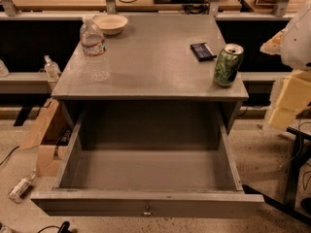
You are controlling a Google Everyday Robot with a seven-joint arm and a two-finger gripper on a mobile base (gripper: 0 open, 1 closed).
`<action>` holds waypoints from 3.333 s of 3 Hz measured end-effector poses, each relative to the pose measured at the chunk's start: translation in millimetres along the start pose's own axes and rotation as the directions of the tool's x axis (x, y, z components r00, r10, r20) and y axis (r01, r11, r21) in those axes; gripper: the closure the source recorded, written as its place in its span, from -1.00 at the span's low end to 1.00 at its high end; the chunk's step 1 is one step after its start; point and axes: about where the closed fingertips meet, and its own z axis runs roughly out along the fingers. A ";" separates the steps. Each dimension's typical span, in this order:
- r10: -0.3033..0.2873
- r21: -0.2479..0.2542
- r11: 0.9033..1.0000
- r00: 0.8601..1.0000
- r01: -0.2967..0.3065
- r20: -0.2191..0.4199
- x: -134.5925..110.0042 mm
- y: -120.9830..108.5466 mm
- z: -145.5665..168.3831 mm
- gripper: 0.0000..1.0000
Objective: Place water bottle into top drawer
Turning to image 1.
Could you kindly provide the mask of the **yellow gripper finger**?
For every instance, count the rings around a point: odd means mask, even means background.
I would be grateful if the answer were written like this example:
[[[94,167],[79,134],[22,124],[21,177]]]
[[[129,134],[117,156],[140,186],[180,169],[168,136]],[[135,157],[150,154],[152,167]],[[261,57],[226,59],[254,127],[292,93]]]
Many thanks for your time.
[[[292,71],[273,84],[263,128],[285,130],[310,103],[311,72]]]
[[[282,38],[283,38],[283,31],[279,31],[271,39],[263,43],[259,50],[269,55],[280,55]]]

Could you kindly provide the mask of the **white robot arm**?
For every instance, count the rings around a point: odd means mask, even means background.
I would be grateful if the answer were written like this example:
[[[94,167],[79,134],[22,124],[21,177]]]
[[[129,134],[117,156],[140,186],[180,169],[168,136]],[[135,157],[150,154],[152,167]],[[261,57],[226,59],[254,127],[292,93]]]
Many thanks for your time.
[[[265,129],[285,130],[311,103],[311,1],[260,51],[280,55],[282,63],[293,69],[274,82],[264,118]]]

